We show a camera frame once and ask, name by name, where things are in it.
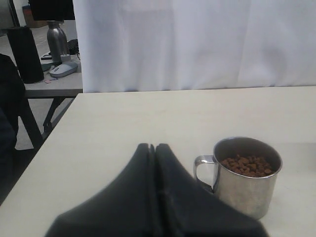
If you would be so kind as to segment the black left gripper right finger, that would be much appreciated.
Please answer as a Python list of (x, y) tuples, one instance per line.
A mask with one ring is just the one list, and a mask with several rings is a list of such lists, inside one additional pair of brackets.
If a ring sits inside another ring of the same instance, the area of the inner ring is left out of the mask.
[(156, 147), (155, 179), (163, 236), (268, 236), (259, 221), (224, 204), (198, 184), (168, 144)]

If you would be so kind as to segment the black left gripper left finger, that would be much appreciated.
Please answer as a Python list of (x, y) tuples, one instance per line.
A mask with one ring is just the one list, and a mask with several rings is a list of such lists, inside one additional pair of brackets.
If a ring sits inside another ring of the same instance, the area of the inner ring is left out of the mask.
[(84, 203), (59, 215), (46, 236), (158, 236), (154, 151), (152, 145), (139, 144), (115, 180)]

